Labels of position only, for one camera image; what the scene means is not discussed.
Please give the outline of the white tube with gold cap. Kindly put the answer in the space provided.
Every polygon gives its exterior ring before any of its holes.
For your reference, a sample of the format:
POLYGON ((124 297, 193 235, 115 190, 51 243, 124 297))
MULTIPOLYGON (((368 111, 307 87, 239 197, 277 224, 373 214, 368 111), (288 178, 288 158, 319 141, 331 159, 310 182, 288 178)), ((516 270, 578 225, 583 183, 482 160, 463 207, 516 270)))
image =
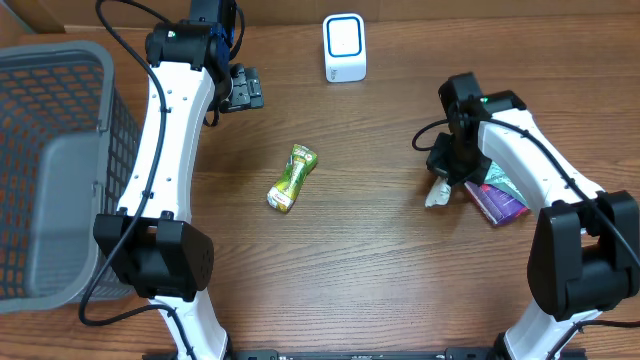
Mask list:
POLYGON ((425 207, 446 206, 451 196, 451 186, 446 178, 438 177, 425 198, 425 207))

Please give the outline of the teal wet wipes pack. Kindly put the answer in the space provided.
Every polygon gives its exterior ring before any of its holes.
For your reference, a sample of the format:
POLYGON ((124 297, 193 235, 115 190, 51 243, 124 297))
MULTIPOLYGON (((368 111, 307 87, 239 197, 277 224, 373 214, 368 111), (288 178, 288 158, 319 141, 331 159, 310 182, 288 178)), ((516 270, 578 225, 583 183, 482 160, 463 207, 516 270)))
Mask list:
POLYGON ((491 185, 506 194, 509 194, 512 198, 518 200, 525 207, 528 206, 528 203, 523 195, 497 163, 491 163, 485 176, 484 183, 487 185, 491 185))

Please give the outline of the purple sanitary pad pack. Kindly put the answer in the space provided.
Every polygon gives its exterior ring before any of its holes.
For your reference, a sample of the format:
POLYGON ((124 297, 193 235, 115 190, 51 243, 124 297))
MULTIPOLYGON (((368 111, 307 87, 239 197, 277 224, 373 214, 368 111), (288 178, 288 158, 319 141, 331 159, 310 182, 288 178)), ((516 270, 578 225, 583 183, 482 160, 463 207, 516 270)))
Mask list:
POLYGON ((519 200, 492 185, 466 182, 464 187, 493 226, 507 225, 529 211, 519 200))

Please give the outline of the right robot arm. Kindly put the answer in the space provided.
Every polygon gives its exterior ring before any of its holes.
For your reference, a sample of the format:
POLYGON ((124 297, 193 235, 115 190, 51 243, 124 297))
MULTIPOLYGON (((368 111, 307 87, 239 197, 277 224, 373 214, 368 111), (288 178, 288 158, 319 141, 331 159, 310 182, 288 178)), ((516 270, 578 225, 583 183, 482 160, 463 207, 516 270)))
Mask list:
POLYGON ((473 73, 438 89, 448 130, 427 148, 435 190, 484 182, 492 164, 536 215, 527 263, 532 301, 489 348, 455 348, 451 359, 583 359, 566 345, 601 314, 639 293, 639 204, 607 192, 545 138, 513 91, 484 94, 473 73))

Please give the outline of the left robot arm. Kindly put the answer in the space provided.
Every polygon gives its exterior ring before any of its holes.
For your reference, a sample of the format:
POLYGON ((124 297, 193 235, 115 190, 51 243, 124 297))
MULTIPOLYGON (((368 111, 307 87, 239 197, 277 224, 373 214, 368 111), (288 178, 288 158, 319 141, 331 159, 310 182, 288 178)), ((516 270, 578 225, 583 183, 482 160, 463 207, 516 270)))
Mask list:
POLYGON ((256 69, 234 60, 244 31, 236 2, 194 1, 183 20, 159 18, 143 55, 114 37, 147 73, 149 95, 131 178, 114 214, 94 222, 106 262, 88 289, 112 270, 148 303, 101 323, 159 311, 177 347, 174 359, 234 356, 208 292, 213 242, 192 225, 190 201, 202 128, 217 125, 223 113, 264 105, 256 69))

